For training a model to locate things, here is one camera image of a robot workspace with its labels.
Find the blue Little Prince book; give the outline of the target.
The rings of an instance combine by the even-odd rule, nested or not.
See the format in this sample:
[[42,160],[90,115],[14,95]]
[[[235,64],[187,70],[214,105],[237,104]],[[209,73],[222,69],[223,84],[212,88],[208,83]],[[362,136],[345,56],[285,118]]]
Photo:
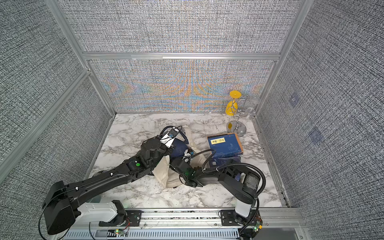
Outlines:
[[241,163],[241,157],[235,156],[235,157],[229,157],[229,158],[216,158],[209,160],[209,168],[214,169],[214,173],[210,174],[208,177],[208,184],[219,184],[221,182],[233,182],[237,181],[239,182],[241,179],[241,172],[235,169],[235,167],[225,167],[218,172],[216,171],[216,168],[221,166],[226,166],[234,163]]

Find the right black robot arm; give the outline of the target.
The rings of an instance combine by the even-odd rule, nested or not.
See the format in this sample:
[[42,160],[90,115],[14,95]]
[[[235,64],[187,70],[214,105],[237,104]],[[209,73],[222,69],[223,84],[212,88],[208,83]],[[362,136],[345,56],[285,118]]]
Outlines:
[[220,184],[237,200],[234,219],[240,225],[246,225],[256,218],[250,216],[251,208],[258,202],[258,197],[265,189],[266,177],[254,165],[231,162],[212,168],[193,168],[191,158],[177,158],[170,161],[170,168],[179,174],[181,182],[197,188]]

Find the cream canvas tote bag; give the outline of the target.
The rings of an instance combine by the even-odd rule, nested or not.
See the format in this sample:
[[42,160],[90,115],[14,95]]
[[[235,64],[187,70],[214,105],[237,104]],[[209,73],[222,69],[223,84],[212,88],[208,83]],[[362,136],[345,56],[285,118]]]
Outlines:
[[191,132],[189,129],[184,130],[179,126],[176,130],[179,132],[173,142],[165,139],[172,153],[160,160],[153,170],[153,175],[164,189],[176,188],[180,185],[201,187],[202,184],[198,182],[195,174],[200,169],[208,167],[214,152],[198,150],[194,142],[188,139],[187,134]]

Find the clear wine glass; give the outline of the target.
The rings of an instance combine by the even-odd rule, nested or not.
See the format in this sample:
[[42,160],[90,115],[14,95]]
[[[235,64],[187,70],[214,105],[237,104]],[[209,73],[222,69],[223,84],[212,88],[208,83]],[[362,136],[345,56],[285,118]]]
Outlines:
[[259,97],[250,98],[250,101],[249,101],[250,105],[246,109],[246,114],[247,114],[246,120],[248,122],[252,121],[256,117],[256,108],[260,102],[261,102],[261,99]]

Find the blue book stack in bag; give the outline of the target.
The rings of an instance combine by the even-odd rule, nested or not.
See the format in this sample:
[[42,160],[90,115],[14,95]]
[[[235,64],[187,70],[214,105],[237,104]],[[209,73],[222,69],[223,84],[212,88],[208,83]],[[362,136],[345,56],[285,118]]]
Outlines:
[[175,139],[172,143],[172,146],[174,149],[170,154],[171,159],[184,156],[185,151],[189,149],[188,143],[186,143],[185,141],[181,141],[179,139]]

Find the dark round cup cluster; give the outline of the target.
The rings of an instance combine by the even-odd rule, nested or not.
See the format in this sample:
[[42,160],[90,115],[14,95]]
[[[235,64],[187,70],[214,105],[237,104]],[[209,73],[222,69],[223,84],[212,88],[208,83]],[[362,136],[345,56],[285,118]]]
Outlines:
[[103,173],[106,173],[106,172],[108,172],[108,171],[99,171],[99,172],[96,172],[96,173],[94,173],[94,174],[92,175],[92,177],[99,176],[99,175],[101,175],[101,174],[103,174]]

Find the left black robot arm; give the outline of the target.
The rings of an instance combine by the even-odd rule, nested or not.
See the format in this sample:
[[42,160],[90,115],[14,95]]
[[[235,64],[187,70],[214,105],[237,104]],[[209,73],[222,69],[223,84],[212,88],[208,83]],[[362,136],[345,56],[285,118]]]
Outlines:
[[54,183],[46,195],[41,213],[48,235],[68,230],[80,216],[79,207],[88,200],[148,175],[164,156],[173,151],[171,145],[175,137],[171,134],[169,137],[150,138],[142,143],[136,155],[95,177],[67,185],[63,181]]

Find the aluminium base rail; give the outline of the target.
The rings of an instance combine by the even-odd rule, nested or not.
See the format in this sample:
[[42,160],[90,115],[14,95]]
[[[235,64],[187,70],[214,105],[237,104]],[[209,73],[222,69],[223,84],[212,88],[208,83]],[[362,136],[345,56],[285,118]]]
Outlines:
[[129,225],[77,224],[65,240],[309,240],[297,209],[260,208],[250,224],[235,221],[232,208],[128,209]]

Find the yellow wine glass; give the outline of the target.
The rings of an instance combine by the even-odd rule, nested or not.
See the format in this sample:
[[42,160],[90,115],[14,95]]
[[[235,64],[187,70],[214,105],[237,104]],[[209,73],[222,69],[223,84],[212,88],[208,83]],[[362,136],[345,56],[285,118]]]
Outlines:
[[235,114],[238,112],[238,99],[242,96],[242,94],[239,91],[233,90],[230,92],[230,97],[232,100],[227,104],[225,113],[228,116],[235,116]]

